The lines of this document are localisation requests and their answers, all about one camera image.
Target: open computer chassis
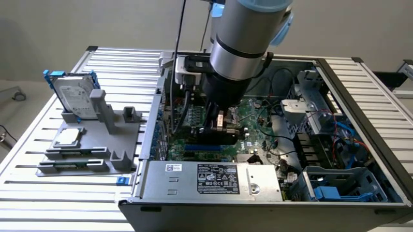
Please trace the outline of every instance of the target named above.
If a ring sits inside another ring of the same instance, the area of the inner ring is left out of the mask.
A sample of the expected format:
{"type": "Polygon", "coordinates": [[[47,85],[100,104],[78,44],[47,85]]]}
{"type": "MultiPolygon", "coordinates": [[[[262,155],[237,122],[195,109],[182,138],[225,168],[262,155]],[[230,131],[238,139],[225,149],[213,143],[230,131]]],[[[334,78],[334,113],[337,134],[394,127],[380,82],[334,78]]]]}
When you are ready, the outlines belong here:
{"type": "MultiPolygon", "coordinates": [[[[325,59],[274,57],[229,110],[238,142],[221,146],[191,138],[205,120],[202,90],[170,135],[170,58],[159,62],[151,143],[142,146],[133,195],[119,202],[135,230],[368,231],[412,219],[412,177],[325,59]]],[[[173,101],[179,114],[179,94],[173,101]]]]}

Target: silver metal housing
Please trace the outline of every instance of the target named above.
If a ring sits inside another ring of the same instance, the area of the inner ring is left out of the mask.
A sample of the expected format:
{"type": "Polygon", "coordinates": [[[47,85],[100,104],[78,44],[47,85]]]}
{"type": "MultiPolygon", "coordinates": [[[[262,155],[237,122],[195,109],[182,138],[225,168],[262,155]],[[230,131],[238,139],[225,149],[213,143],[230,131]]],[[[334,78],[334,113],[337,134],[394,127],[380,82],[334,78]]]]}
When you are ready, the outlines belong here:
{"type": "Polygon", "coordinates": [[[215,72],[225,78],[242,81],[254,76],[262,57],[249,59],[239,57],[225,50],[219,43],[214,42],[210,63],[215,72]]]}

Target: warning label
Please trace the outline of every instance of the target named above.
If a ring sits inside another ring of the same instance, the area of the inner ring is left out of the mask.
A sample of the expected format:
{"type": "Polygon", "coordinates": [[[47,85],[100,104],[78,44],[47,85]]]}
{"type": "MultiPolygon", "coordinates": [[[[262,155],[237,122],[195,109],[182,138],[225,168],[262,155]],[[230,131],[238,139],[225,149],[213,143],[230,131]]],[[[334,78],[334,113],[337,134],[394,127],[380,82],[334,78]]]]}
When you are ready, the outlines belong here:
{"type": "Polygon", "coordinates": [[[239,194],[237,165],[198,164],[198,185],[201,194],[239,194]]]}

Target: capacitor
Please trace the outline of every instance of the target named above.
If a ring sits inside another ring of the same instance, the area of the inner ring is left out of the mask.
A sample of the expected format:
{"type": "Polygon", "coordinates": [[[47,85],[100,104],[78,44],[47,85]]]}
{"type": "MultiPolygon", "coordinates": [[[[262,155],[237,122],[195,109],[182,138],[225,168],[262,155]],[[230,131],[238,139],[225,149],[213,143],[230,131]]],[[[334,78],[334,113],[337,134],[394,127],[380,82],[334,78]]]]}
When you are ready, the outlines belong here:
{"type": "Polygon", "coordinates": [[[258,102],[254,103],[255,109],[261,109],[261,106],[262,106],[262,105],[261,105],[258,102]]]}
{"type": "Polygon", "coordinates": [[[264,151],[266,151],[266,140],[262,143],[264,151]]]}
{"type": "Polygon", "coordinates": [[[278,140],[273,142],[270,149],[276,149],[277,147],[278,147],[278,140]]]}
{"type": "Polygon", "coordinates": [[[264,123],[265,123],[265,119],[262,117],[260,117],[258,118],[258,124],[260,124],[261,127],[264,126],[264,123]]]}

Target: gray floor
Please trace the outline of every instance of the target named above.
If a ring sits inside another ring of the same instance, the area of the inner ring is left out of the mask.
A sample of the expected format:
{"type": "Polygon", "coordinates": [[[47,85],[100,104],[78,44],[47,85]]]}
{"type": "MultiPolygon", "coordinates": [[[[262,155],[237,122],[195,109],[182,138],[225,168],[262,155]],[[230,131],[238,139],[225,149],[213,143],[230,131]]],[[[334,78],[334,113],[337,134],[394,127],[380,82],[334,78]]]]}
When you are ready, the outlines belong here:
{"type": "MultiPolygon", "coordinates": [[[[8,99],[0,102],[0,124],[19,139],[54,92],[46,82],[0,80],[0,90],[14,86],[20,86],[27,100],[20,102],[8,99]]],[[[0,161],[7,154],[8,151],[0,147],[0,161]]]]}

